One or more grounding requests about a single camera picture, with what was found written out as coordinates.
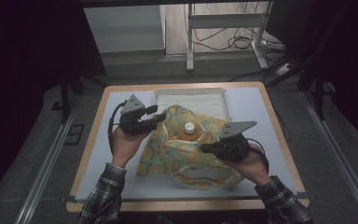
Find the plaid shirt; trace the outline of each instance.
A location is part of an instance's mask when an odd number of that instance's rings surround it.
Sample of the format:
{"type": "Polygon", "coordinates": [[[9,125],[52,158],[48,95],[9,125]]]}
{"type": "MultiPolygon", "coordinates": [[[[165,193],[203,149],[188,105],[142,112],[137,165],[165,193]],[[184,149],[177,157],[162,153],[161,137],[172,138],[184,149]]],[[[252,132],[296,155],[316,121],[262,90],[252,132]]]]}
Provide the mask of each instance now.
{"type": "MultiPolygon", "coordinates": [[[[91,218],[105,209],[91,223],[115,223],[118,221],[117,213],[121,207],[120,194],[124,188],[126,170],[106,163],[105,170],[83,205],[78,223],[88,223],[91,218]]],[[[255,190],[263,201],[269,216],[275,223],[313,223],[308,210],[296,199],[292,191],[288,189],[277,176],[272,176],[272,182],[255,190]]]]}

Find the wooden table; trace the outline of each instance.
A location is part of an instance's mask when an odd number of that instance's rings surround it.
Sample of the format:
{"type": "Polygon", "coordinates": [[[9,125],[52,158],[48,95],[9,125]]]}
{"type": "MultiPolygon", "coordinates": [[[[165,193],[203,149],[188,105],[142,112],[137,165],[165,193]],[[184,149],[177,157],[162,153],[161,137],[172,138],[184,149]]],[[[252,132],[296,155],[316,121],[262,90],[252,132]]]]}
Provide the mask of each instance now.
{"type": "MultiPolygon", "coordinates": [[[[70,196],[75,197],[80,182],[89,163],[91,151],[93,149],[97,132],[103,117],[106,102],[110,92],[115,91],[154,91],[156,89],[176,89],[176,88],[248,88],[257,87],[260,90],[264,104],[271,119],[274,131],[282,148],[283,156],[289,167],[289,171],[295,182],[297,194],[305,194],[306,191],[301,182],[295,162],[289,151],[289,147],[284,139],[282,129],[272,108],[271,101],[264,85],[261,82],[234,82],[234,83],[191,83],[191,84],[164,84],[164,85],[131,85],[131,86],[110,86],[103,92],[101,103],[98,107],[94,123],[92,125],[89,140],[86,144],[85,151],[76,178],[71,189],[70,196]]],[[[299,199],[306,207],[310,205],[309,199],[299,199]]],[[[68,202],[66,208],[69,212],[80,212],[83,203],[68,202]]],[[[213,211],[213,210],[240,210],[240,209],[264,209],[264,204],[260,200],[203,200],[203,201],[164,201],[164,202],[123,202],[121,211],[125,212],[169,212],[169,211],[213,211]]]]}

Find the person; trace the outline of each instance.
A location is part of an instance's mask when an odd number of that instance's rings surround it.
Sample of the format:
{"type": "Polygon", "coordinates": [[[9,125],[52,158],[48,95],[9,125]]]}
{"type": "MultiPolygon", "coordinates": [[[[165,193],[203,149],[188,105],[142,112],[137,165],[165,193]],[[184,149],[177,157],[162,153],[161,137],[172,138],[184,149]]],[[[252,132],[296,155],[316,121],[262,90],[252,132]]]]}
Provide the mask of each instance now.
{"type": "MultiPolygon", "coordinates": [[[[149,133],[131,136],[117,127],[113,133],[112,162],[107,162],[94,190],[85,201],[78,223],[118,223],[120,194],[124,188],[126,164],[135,155],[149,133]]],[[[241,162],[223,161],[253,181],[255,191],[274,223],[313,223],[309,211],[296,199],[277,176],[269,176],[259,155],[249,152],[241,162]]]]}

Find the yellow cloth bag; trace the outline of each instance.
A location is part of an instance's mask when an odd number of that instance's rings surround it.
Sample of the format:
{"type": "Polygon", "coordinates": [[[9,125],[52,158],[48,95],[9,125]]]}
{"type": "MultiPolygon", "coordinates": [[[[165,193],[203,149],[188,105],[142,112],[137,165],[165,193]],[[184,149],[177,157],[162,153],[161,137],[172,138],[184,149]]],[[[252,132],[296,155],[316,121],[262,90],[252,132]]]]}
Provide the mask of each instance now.
{"type": "Polygon", "coordinates": [[[196,114],[179,105],[170,106],[166,119],[150,134],[137,175],[171,174],[194,189],[221,189],[240,183],[240,173],[199,148],[201,143],[217,141],[224,124],[224,120],[196,114]],[[196,124],[200,134],[197,141],[178,138],[187,122],[196,124]]]}

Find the white bottle cap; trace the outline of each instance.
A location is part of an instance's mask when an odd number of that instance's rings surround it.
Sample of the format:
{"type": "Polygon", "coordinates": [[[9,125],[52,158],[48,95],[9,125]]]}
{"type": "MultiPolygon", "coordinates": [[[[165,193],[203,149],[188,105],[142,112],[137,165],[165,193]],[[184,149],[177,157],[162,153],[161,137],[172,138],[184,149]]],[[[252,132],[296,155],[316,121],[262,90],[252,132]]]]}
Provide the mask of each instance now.
{"type": "Polygon", "coordinates": [[[185,133],[193,134],[196,131],[196,126],[192,122],[185,124],[185,133]]]}

